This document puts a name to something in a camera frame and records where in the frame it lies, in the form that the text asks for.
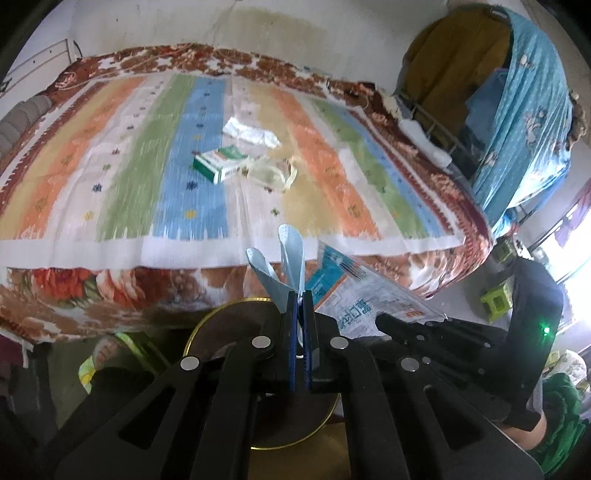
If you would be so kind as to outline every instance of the newspaper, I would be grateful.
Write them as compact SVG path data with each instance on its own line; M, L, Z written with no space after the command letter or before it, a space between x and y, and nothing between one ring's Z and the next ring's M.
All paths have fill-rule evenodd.
M380 313L409 323L445 319L406 288L322 241L318 263L306 290L312 291L315 310L335 318L345 337L385 336L375 325Z

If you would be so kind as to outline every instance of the gold rim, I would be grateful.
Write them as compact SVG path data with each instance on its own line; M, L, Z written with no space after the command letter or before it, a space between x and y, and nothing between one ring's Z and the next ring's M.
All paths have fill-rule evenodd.
M189 354L189 350L191 348L191 344L193 343L193 339L195 338L195 336L197 335L197 332L205 324L206 321L208 321L211 317L213 317L217 312L220 312L227 307L231 307L232 305L235 305L236 303L243 303L246 301L272 301L272 300L267 297L253 297L251 299L240 299L240 300L229 301L228 303L225 303L224 305L221 305L220 307L213 309L211 312L209 312L207 315L205 315L205 317L203 317L201 319L201 321L196 325L196 327L191 332L191 336L189 337L189 339L187 341L187 345L185 345L183 356L186 356ZM339 403L339 398L340 398L340 395L337 394L337 396L335 398L335 403L333 404L333 407L330 409L326 418L324 420L322 420L322 422L320 422L320 425L318 425L318 428L316 430L314 430L313 432L309 433L308 435L306 435L305 437L301 438L300 440L296 440L295 442L287 443L286 445L278 445L276 447L251 446L251 450L261 450L261 451L263 451L263 450L280 450L282 448L287 448L287 447L297 445L298 443L301 443L304 440L309 439L312 435L314 435L315 433L318 433L318 431L326 424L326 422L329 421L330 416L335 412L336 406Z
M213 309L211 312L209 312L207 315L205 315L205 317L203 317L201 319L201 322L199 322L197 324L197 326L191 332L191 336L187 340L187 345L185 345L185 350L183 352L183 356L186 356L189 354L189 349L191 348L191 343L193 343L193 339L195 338L195 335L197 335L197 332L199 331L199 329L203 326L203 324L206 321L208 321L211 317L213 317L217 312L221 312L223 309L225 309L227 307L231 307L232 305L235 305L236 303L243 303L245 301L272 301L272 300L267 297L253 297L251 299L240 299L240 300L229 301L228 303L225 303L224 305L221 305L220 307Z
M296 440L295 442L287 443L286 445L279 445L277 447L255 447L255 446L251 446L251 450L261 450L261 451L262 450L280 450L282 448L292 447L294 445L297 445L298 443L303 442L304 440L309 439L312 435L314 435L315 433L318 433L318 431L326 424L326 422L329 421L330 416L335 412L336 406L339 404L339 398L340 398L340 394L337 393L336 398L335 398L335 403L333 404L333 407L330 409L329 414L326 416L326 418L320 422L320 425L318 425L318 428L316 430L314 430L313 432L309 433L308 435L306 435L305 437L301 438L300 440Z

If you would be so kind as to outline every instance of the bed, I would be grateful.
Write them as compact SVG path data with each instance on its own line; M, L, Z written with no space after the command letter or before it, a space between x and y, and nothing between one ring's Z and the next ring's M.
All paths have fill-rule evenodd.
M81 59L42 95L52 109L0 159L0 327L29 342L189 327L267 296L244 250L279 262L282 223L307 276L322 237L423 297L491 250L482 211L371 84L181 44ZM232 115L277 135L268 154L298 168L285 193L192 168L233 144Z

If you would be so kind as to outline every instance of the blue bedsheet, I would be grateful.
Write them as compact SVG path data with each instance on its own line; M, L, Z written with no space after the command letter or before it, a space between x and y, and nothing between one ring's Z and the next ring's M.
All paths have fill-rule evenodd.
M564 69L550 39L530 20L498 8L511 21L511 65L472 181L476 201L492 226L508 207L532 198L567 173L572 115ZM498 79L487 85L492 92L498 86ZM478 127L475 136L482 137L486 125Z

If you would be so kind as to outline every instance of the screw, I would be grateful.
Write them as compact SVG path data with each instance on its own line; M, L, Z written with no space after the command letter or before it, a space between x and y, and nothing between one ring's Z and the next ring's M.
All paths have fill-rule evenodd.
M196 356L186 356L181 360L181 368L187 372L195 370L199 366L199 358Z
M252 339L252 346L254 348L267 348L271 344L271 339L265 335L259 335Z
M330 346L337 350L344 350L349 346L349 341L345 337L332 337L330 339Z
M407 372L416 372L418 370L419 364L414 358L408 356L400 360L400 366Z

